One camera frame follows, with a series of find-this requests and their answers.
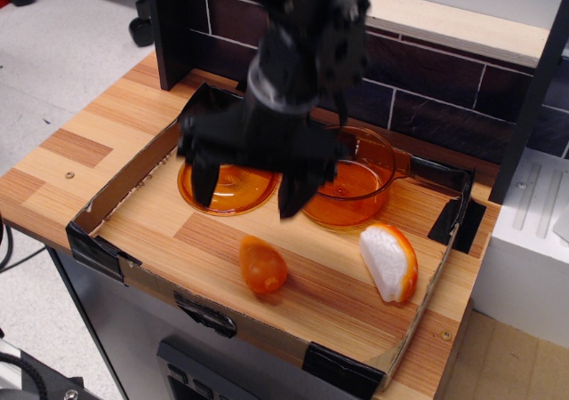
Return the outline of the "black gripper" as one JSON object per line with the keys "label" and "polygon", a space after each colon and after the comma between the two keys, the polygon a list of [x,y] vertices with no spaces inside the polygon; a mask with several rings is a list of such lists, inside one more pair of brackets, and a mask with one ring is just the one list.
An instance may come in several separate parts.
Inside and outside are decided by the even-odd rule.
{"label": "black gripper", "polygon": [[191,106],[179,117],[178,154],[192,164],[195,200],[209,207],[221,164],[283,174],[278,190],[281,220],[295,216],[348,156],[331,129],[301,116],[250,109],[239,101],[224,109]]}

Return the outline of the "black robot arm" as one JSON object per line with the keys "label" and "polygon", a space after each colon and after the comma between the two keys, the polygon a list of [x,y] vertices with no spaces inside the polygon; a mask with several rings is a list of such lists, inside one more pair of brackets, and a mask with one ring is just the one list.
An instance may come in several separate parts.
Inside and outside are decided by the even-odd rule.
{"label": "black robot arm", "polygon": [[348,119],[347,88],[367,66],[365,16],[369,0],[254,0],[268,12],[268,31],[248,68],[242,99],[217,113],[180,120],[178,152],[191,166],[196,201],[207,206],[224,164],[282,175],[282,218],[299,212],[334,180],[348,151],[310,113],[333,98]]}

